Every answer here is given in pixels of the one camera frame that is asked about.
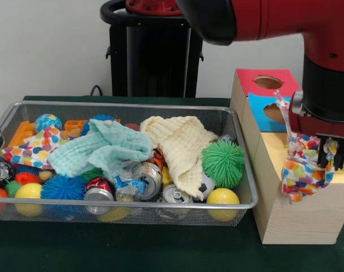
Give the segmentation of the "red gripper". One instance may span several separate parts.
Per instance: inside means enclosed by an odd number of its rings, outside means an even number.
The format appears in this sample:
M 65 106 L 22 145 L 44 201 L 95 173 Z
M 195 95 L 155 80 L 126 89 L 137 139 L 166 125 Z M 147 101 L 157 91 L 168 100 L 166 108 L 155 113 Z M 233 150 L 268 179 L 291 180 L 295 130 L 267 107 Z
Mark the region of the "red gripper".
M 344 138 L 344 122 L 327 122 L 316 118 L 315 116 L 300 116 L 288 111 L 288 119 L 290 128 L 294 133 L 306 134 L 309 136 L 317 136 L 320 140 L 317 164 L 321 168 L 325 168 L 328 164 L 326 158 L 327 151 L 325 146 L 328 143 L 328 136 L 335 138 Z M 337 152 L 334 156 L 334 168 L 339 170 L 344 164 L 344 139 L 338 140 Z

